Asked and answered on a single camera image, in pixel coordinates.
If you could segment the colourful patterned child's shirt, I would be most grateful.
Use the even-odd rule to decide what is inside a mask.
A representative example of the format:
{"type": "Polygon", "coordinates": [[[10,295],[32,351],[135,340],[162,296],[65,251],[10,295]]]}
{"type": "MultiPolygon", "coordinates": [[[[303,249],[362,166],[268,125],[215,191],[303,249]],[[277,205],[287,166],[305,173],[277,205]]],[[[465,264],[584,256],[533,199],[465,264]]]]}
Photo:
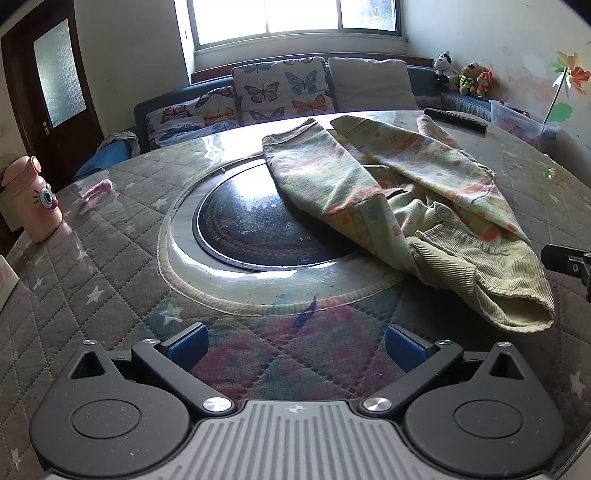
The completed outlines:
{"type": "Polygon", "coordinates": [[[493,171],[429,116],[416,131],[308,120],[266,136],[263,156],[298,209],[394,269],[455,292],[502,330],[553,325],[547,276],[493,171]]]}

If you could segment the colourful paper pinwheel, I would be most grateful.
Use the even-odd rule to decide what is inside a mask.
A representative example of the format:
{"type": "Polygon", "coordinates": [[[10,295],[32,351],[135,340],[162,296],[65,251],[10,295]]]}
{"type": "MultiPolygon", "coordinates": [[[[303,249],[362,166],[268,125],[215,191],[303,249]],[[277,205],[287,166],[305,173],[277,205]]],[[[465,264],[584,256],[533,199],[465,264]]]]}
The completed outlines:
{"type": "Polygon", "coordinates": [[[552,84],[554,95],[545,114],[544,124],[550,121],[561,94],[569,98],[570,91],[574,89],[579,94],[586,95],[587,91],[584,85],[590,81],[590,71],[581,66],[580,55],[577,52],[569,55],[558,50],[556,52],[556,61],[552,62],[550,67],[557,74],[557,77],[552,84]]]}

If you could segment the blue grey cloth pile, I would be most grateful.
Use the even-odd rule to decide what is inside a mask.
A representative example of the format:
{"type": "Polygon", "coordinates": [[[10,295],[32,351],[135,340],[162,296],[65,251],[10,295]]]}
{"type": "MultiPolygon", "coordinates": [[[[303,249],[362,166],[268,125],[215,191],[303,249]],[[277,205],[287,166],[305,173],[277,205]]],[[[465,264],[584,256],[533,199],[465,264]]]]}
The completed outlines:
{"type": "Polygon", "coordinates": [[[124,130],[110,134],[100,143],[95,154],[77,171],[74,180],[83,179],[139,154],[138,137],[133,131],[124,130]]]}

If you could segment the dark blue sofa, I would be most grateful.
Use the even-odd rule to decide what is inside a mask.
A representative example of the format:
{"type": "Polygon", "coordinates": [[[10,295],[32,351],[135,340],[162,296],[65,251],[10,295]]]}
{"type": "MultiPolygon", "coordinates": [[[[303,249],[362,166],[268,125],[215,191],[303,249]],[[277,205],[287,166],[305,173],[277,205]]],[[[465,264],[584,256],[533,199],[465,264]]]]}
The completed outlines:
{"type": "MultiPolygon", "coordinates": [[[[487,121],[491,120],[490,102],[444,89],[436,80],[435,71],[431,68],[408,65],[407,71],[413,94],[420,109],[433,107],[461,111],[476,115],[487,121]]],[[[134,107],[135,133],[142,153],[147,153],[150,150],[146,119],[148,113],[172,104],[197,99],[210,90],[229,86],[232,83],[231,69],[229,67],[214,68],[212,72],[221,73],[221,76],[204,78],[197,83],[146,100],[134,107]]]]}

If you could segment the black remote control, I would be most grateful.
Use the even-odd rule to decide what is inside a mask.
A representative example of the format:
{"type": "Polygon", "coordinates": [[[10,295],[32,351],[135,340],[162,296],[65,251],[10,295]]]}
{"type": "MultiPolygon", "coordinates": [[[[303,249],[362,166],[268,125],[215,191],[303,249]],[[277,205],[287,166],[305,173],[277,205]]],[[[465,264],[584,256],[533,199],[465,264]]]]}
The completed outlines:
{"type": "Polygon", "coordinates": [[[430,116],[434,120],[440,120],[451,125],[461,127],[472,132],[485,135],[487,132],[487,124],[480,120],[475,120],[462,116],[456,112],[439,110],[435,108],[425,108],[423,110],[425,115],[430,116]]]}

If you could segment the bright window with frame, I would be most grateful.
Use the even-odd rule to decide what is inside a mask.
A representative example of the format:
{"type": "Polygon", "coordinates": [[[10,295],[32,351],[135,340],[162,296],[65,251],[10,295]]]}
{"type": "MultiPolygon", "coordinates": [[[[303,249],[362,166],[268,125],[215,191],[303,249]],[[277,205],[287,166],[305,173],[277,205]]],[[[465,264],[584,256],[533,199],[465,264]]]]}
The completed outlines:
{"type": "Polygon", "coordinates": [[[185,1],[197,50],[290,34],[362,33],[400,36],[394,0],[185,1]]]}

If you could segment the black round induction cooktop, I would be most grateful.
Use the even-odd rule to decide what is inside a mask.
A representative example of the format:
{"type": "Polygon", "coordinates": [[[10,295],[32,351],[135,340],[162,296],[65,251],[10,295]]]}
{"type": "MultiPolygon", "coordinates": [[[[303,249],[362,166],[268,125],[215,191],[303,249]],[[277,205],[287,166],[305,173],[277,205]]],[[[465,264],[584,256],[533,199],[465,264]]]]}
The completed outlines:
{"type": "Polygon", "coordinates": [[[346,261],[390,266],[298,209],[281,194],[259,158],[221,167],[195,183],[191,248],[224,266],[250,272],[321,268],[346,261]]]}

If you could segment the brown bear plush toy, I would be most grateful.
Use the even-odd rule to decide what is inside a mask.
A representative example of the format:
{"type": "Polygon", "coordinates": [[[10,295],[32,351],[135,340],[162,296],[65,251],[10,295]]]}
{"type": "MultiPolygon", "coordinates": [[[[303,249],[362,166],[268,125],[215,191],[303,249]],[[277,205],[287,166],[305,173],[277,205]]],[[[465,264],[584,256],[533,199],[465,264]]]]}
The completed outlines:
{"type": "Polygon", "coordinates": [[[483,71],[478,62],[471,62],[465,65],[458,75],[459,92],[462,95],[474,96],[477,91],[478,77],[483,71]]]}

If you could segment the upright butterfly print cushion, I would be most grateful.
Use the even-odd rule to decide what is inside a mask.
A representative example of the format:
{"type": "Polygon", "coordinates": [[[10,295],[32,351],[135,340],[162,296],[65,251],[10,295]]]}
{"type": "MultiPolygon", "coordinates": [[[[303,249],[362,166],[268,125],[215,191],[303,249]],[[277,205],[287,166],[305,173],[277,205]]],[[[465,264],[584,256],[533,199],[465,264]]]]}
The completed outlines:
{"type": "Polygon", "coordinates": [[[243,126],[335,113],[322,57],[247,64],[232,80],[243,126]]]}

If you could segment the pink cartoon face bottle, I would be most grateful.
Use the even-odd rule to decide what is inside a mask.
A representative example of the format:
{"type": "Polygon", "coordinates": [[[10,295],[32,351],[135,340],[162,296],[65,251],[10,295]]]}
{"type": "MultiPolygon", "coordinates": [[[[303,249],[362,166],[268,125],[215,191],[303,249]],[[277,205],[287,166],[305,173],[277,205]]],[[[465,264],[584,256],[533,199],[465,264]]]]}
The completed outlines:
{"type": "Polygon", "coordinates": [[[2,186],[30,240],[46,240],[62,223],[59,201],[41,176],[41,165],[35,156],[22,156],[4,171],[2,186]]]}

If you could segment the clear plastic storage box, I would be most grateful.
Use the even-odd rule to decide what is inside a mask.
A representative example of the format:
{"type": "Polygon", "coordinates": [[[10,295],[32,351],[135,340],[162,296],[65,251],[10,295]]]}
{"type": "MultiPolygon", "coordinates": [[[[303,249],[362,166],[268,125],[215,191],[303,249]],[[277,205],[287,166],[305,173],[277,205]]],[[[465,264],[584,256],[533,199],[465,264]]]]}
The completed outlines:
{"type": "Polygon", "coordinates": [[[558,140],[561,128],[527,116],[511,104],[490,100],[491,123],[519,138],[537,150],[546,153],[558,140]]]}

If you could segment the plain beige cushion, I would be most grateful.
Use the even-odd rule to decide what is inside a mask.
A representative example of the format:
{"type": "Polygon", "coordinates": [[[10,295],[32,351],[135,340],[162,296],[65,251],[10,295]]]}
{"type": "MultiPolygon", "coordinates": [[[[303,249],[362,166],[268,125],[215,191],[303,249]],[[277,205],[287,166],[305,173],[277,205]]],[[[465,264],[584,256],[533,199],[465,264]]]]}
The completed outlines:
{"type": "Polygon", "coordinates": [[[332,57],[328,62],[339,111],[418,109],[405,61],[332,57]]]}

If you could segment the dark wooden glass door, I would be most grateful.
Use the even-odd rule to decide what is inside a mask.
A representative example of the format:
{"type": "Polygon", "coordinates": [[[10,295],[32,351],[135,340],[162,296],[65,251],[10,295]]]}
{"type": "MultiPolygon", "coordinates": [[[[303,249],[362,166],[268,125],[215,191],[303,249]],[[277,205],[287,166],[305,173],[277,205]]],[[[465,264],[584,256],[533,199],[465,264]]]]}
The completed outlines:
{"type": "Polygon", "coordinates": [[[78,43],[74,3],[43,1],[1,39],[7,88],[26,151],[45,179],[69,184],[103,140],[78,43]]]}

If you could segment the black white plush toy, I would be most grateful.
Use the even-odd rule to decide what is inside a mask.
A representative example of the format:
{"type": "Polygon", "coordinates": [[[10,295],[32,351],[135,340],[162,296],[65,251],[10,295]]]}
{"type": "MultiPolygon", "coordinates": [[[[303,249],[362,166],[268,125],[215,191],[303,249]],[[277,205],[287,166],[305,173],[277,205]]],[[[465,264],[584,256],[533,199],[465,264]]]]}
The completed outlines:
{"type": "Polygon", "coordinates": [[[435,76],[441,87],[448,87],[450,80],[457,76],[449,50],[442,52],[434,61],[435,76]]]}

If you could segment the orange fox plush toy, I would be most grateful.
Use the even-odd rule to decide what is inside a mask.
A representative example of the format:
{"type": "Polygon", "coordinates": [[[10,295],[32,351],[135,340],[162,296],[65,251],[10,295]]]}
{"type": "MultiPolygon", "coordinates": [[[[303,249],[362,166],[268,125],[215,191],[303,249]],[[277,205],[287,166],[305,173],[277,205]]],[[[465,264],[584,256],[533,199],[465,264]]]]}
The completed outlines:
{"type": "Polygon", "coordinates": [[[489,99],[489,89],[493,83],[493,73],[486,67],[483,68],[482,72],[477,78],[477,90],[476,97],[480,100],[489,99]]]}

